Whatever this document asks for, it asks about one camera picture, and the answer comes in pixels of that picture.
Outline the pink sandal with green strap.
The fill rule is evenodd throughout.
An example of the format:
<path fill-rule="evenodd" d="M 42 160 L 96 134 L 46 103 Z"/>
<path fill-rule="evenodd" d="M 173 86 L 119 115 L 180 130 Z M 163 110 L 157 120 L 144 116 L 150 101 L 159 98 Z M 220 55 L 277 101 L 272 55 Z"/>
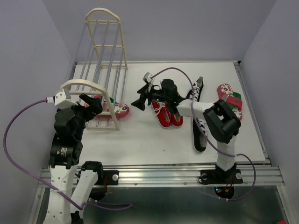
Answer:
<path fill-rule="evenodd" d="M 111 103 L 114 105 L 114 113 L 116 115 L 116 118 L 118 118 L 118 119 L 124 118 L 129 114 L 129 107 L 127 104 L 118 103 L 118 102 L 114 103 L 113 98 L 110 98 L 110 100 L 111 100 Z M 105 100 L 103 103 L 103 112 L 98 114 L 96 117 L 111 118 L 111 113 L 110 113 L 110 110 L 109 110 Z"/>

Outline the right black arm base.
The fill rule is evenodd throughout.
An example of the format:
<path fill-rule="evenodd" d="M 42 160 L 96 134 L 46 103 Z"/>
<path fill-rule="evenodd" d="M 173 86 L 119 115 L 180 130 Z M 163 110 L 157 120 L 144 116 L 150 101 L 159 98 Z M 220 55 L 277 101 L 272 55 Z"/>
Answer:
<path fill-rule="evenodd" d="M 228 175 L 216 169 L 206 169 L 200 171 L 198 182 L 202 185 L 214 185 L 214 192 L 218 197 L 230 200 L 235 194 L 234 184 L 242 184 L 243 178 L 239 169 Z"/>

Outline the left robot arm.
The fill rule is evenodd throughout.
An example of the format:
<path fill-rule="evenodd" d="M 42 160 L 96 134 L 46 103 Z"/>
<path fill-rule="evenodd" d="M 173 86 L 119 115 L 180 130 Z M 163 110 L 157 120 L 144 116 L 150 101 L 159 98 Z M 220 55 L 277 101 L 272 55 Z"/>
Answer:
<path fill-rule="evenodd" d="M 84 93 L 80 99 L 88 107 L 63 97 L 65 108 L 55 114 L 55 135 L 50 150 L 51 184 L 45 224 L 81 224 L 83 213 L 94 184 L 101 183 L 104 172 L 101 162 L 87 161 L 79 174 L 77 186 L 73 180 L 83 149 L 82 136 L 86 122 L 102 112 L 101 100 Z"/>

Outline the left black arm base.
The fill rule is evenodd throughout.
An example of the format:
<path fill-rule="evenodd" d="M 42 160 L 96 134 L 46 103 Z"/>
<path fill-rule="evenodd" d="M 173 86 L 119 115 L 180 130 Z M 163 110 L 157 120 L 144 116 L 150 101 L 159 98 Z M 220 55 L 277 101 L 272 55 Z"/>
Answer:
<path fill-rule="evenodd" d="M 97 201 L 102 200 L 108 192 L 108 186 L 116 186 L 118 185 L 118 181 L 118 170 L 104 170 L 103 174 L 98 176 L 89 197 Z"/>

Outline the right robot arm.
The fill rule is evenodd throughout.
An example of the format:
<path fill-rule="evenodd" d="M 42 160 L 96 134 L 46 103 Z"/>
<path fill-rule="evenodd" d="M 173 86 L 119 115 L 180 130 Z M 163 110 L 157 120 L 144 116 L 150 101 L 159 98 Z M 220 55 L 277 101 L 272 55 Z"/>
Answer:
<path fill-rule="evenodd" d="M 152 83 L 146 83 L 137 93 L 139 98 L 131 105 L 142 111 L 145 110 L 145 102 L 150 105 L 157 101 L 167 104 L 169 111 L 176 115 L 203 119 L 217 142 L 218 168 L 215 170 L 215 177 L 220 182 L 231 178 L 231 168 L 235 166 L 235 140 L 241 122 L 224 100 L 203 103 L 183 98 L 171 79 L 164 79 L 160 89 L 155 89 Z"/>

